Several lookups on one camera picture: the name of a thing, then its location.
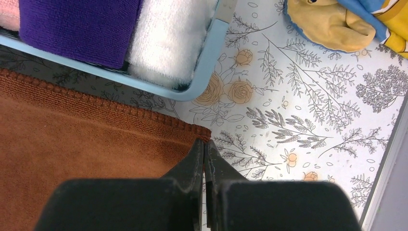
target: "orange flower print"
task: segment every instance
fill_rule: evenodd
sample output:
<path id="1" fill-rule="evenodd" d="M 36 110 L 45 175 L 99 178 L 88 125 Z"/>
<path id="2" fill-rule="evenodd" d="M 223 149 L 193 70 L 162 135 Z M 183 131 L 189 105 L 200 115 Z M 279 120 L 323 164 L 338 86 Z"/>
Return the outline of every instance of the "orange flower print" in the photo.
<path id="1" fill-rule="evenodd" d="M 223 92 L 224 83 L 217 73 L 211 75 L 205 91 L 195 101 L 204 106 L 211 106 L 219 101 Z"/>
<path id="2" fill-rule="evenodd" d="M 280 157 L 284 159 L 284 163 L 286 163 L 286 170 L 288 173 L 291 172 L 290 168 L 296 166 L 296 161 L 297 161 L 297 155 L 293 153 L 295 149 L 291 149 L 290 152 L 285 148 L 285 155 L 281 155 Z"/>
<path id="3" fill-rule="evenodd" d="M 309 172 L 305 174 L 305 177 L 303 178 L 304 181 L 317 181 L 318 180 L 318 174 L 316 172 Z"/>
<path id="4" fill-rule="evenodd" d="M 288 156 L 288 165 L 289 167 L 296 166 L 297 155 L 294 153 L 289 154 Z"/>
<path id="5" fill-rule="evenodd" d="M 227 84 L 225 85 L 225 90 L 228 99 L 237 104 L 249 102 L 252 92 L 254 92 L 251 85 L 244 81 L 235 81 L 232 84 Z"/>
<path id="6" fill-rule="evenodd" d="M 249 65 L 249 63 L 252 61 L 252 52 L 248 49 L 239 51 L 237 56 L 234 57 L 234 59 L 235 64 L 237 66 Z"/>

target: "table surface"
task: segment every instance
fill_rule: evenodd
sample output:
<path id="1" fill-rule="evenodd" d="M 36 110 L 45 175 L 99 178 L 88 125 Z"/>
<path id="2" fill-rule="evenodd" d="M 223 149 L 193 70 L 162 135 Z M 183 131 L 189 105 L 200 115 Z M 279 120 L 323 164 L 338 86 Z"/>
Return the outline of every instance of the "table surface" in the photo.
<path id="1" fill-rule="evenodd" d="M 336 183 L 360 217 L 407 92 L 408 60 L 377 41 L 354 53 L 315 46 L 282 8 L 283 0 L 238 2 L 210 84 L 192 102 L 4 46 L 0 66 L 208 127 L 248 179 Z"/>

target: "light blue basket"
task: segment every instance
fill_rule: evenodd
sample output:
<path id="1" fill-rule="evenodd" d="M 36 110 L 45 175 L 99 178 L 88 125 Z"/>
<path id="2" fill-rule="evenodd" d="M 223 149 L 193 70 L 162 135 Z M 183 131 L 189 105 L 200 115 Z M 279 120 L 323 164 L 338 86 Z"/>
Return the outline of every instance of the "light blue basket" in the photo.
<path id="1" fill-rule="evenodd" d="M 0 30 L 0 44 L 169 99 L 191 101 L 204 92 L 210 81 L 214 66 L 224 44 L 224 37 L 234 14 L 236 3 L 237 0 L 218 0 L 216 12 L 195 67 L 194 77 L 189 87 L 184 91 L 163 88 L 156 84 L 131 77 L 124 71 L 103 68 L 95 64 L 83 63 L 39 50 L 23 43 L 17 36 L 5 30 Z"/>

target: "leaf print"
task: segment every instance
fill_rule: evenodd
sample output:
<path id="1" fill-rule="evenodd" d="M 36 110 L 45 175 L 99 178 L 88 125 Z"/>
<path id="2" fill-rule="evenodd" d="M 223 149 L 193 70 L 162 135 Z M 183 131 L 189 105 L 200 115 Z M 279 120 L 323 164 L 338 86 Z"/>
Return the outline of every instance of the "leaf print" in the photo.
<path id="1" fill-rule="evenodd" d="M 228 28 L 227 36 L 225 37 L 225 45 L 227 48 L 231 48 L 231 47 L 239 48 L 241 46 L 241 42 L 242 44 L 249 42 L 249 39 L 248 39 L 249 34 L 266 30 L 276 24 L 275 22 L 270 26 L 259 29 L 255 25 L 255 23 L 244 22 L 242 17 L 238 16 L 237 13 L 234 13 L 234 15 L 232 16 L 232 23 L 235 24 L 237 28 L 240 28 L 241 30 L 236 30 L 236 29 L 233 29 L 232 27 Z"/>
<path id="2" fill-rule="evenodd" d="M 179 118 L 178 113 L 175 110 L 176 101 L 171 99 L 166 99 L 166 103 L 161 97 L 158 97 L 152 93 L 145 92 L 142 90 L 135 89 L 133 95 L 136 98 L 131 97 L 130 103 L 134 104 L 136 107 L 141 107 L 149 110 L 165 110 L 170 112 L 176 118 Z"/>
<path id="3" fill-rule="evenodd" d="M 381 51 L 384 53 L 390 53 L 390 58 L 394 59 L 395 57 L 398 57 L 398 63 L 400 66 L 402 66 L 402 61 L 404 60 L 404 57 L 393 51 L 391 48 L 385 46 L 384 44 L 378 44 L 378 46 L 375 48 L 377 51 Z"/>
<path id="4" fill-rule="evenodd" d="M 258 169 L 255 173 L 252 173 L 252 178 L 254 179 L 262 179 L 265 174 L 266 169 Z"/>
<path id="5" fill-rule="evenodd" d="M 263 58 L 259 58 L 261 63 L 262 71 L 265 72 L 264 79 L 266 79 L 266 84 L 274 86 L 276 79 L 278 79 L 278 84 L 283 83 L 282 70 L 277 69 L 276 61 L 274 60 L 273 55 L 269 51 L 270 45 L 264 51 L 258 51 L 258 53 L 263 54 Z"/>
<path id="6" fill-rule="evenodd" d="M 234 157 L 237 157 L 235 152 L 232 151 L 225 151 L 222 155 L 221 155 L 224 159 L 233 159 Z"/>
<path id="7" fill-rule="evenodd" d="M 194 113 L 203 113 L 205 110 L 207 110 L 208 108 L 206 107 L 195 107 L 190 109 L 190 112 L 194 112 Z"/>
<path id="8" fill-rule="evenodd" d="M 226 120 L 228 122 L 238 122 L 238 121 L 241 121 L 243 118 L 244 118 L 243 115 L 231 115 Z"/>
<path id="9" fill-rule="evenodd" d="M 304 50 L 304 43 L 301 41 L 290 40 L 287 42 L 286 47 L 278 47 L 265 35 L 264 37 L 268 40 L 269 44 L 275 46 L 290 60 L 291 58 L 282 50 Z M 306 66 L 316 67 L 319 61 L 320 59 L 316 59 L 315 63 L 306 63 Z M 319 71 L 304 70 L 296 62 L 298 61 L 293 61 L 288 69 L 295 71 L 294 68 L 296 67 L 296 73 L 299 73 L 299 75 L 287 75 L 287 78 L 289 79 L 288 83 L 292 86 L 293 94 L 299 96 L 299 94 L 304 92 L 309 98 L 309 111 L 313 113 L 315 121 L 318 121 L 321 124 L 326 122 L 326 124 L 333 126 L 338 133 L 341 133 L 343 129 L 352 123 L 355 117 L 360 116 L 360 109 L 355 103 L 338 101 L 339 98 L 346 94 L 345 86 L 353 84 L 352 78 L 355 77 L 353 69 L 348 69 L 348 66 L 343 67 L 342 65 L 335 65 L 333 69 L 326 67 Z M 323 87 L 310 76 L 308 72 L 315 73 L 318 77 L 324 79 L 326 87 Z M 306 82 L 300 74 L 307 77 L 309 82 Z"/>
<path id="10" fill-rule="evenodd" d="M 351 190 L 351 206 L 365 206 L 371 193 L 373 181 L 370 181 L 369 177 L 365 178 L 364 174 L 362 174 L 352 177 L 350 182 L 354 185 Z"/>
<path id="11" fill-rule="evenodd" d="M 330 150 L 335 150 L 338 153 L 345 152 L 357 158 L 356 146 L 368 148 L 369 153 L 373 154 L 377 151 L 377 146 L 374 146 L 374 141 L 385 150 L 387 148 L 388 139 L 384 137 L 379 138 L 380 131 L 380 127 L 371 129 L 368 135 L 365 136 L 362 134 L 362 128 L 352 129 L 349 134 L 344 134 L 342 143 L 325 150 L 319 155 L 319 158 Z"/>
<path id="12" fill-rule="evenodd" d="M 278 15 L 281 15 L 284 13 L 284 8 L 285 3 L 284 0 L 279 0 L 278 3 L 275 3 L 275 7 L 276 7 L 276 12 L 278 12 Z"/>
<path id="13" fill-rule="evenodd" d="M 397 66 L 390 65 L 388 70 L 377 69 L 375 74 L 363 75 L 365 85 L 357 85 L 357 97 L 363 103 L 372 106 L 375 113 L 390 107 L 398 97 L 404 97 L 408 90 L 408 75 Z"/>
<path id="14" fill-rule="evenodd" d="M 213 140 L 221 156 L 225 159 L 233 160 L 231 163 L 233 166 L 245 168 L 239 172 L 248 170 L 244 175 L 245 177 L 252 172 L 252 170 L 256 171 L 260 167 L 266 167 L 266 170 L 269 166 L 282 164 L 267 161 L 267 155 L 254 146 L 250 146 L 252 153 L 247 153 L 245 146 L 246 141 L 244 141 L 242 134 L 236 133 L 232 136 L 229 132 L 221 131 L 220 137 L 214 137 Z"/>
<path id="15" fill-rule="evenodd" d="M 300 65 L 304 64 L 306 67 L 317 67 L 318 63 L 321 62 L 320 58 L 317 56 L 317 54 L 314 54 L 313 51 L 306 50 L 304 47 L 305 42 L 296 38 L 295 40 L 287 40 L 285 47 L 276 48 L 278 48 L 280 51 L 294 51 L 296 53 L 295 60 Z"/>
<path id="16" fill-rule="evenodd" d="M 299 71 L 297 70 L 296 66 L 293 64 L 291 64 L 291 66 L 288 67 L 288 69 L 291 71 L 290 73 L 286 75 L 286 77 L 289 79 L 288 83 L 290 83 L 292 87 L 293 95 L 294 96 L 297 95 L 300 98 L 304 92 L 302 91 L 302 87 L 301 87 L 303 84 L 303 81 L 300 77 Z"/>
<path id="17" fill-rule="evenodd" d="M 65 86 L 65 84 L 68 83 L 77 84 L 90 77 L 89 73 L 78 71 L 67 66 L 61 65 L 60 70 L 60 72 L 52 74 L 52 79 L 56 80 L 55 83 L 61 86 Z"/>
<path id="18" fill-rule="evenodd" d="M 247 108 L 246 115 L 252 119 L 252 124 L 256 128 L 267 129 L 269 126 L 280 128 L 277 131 L 272 131 L 273 134 L 277 135 L 275 137 L 276 139 L 283 140 L 277 141 L 277 143 L 296 141 L 299 143 L 299 147 L 312 147 L 313 149 L 317 149 L 324 147 L 326 145 L 325 140 L 329 138 L 313 133 L 316 126 L 313 125 L 309 119 L 303 120 L 296 115 L 292 115 L 291 118 L 285 120 L 282 114 L 273 109 L 262 113 L 259 108 L 255 108 L 255 110 Z M 292 126 L 293 129 L 285 128 L 286 125 Z"/>

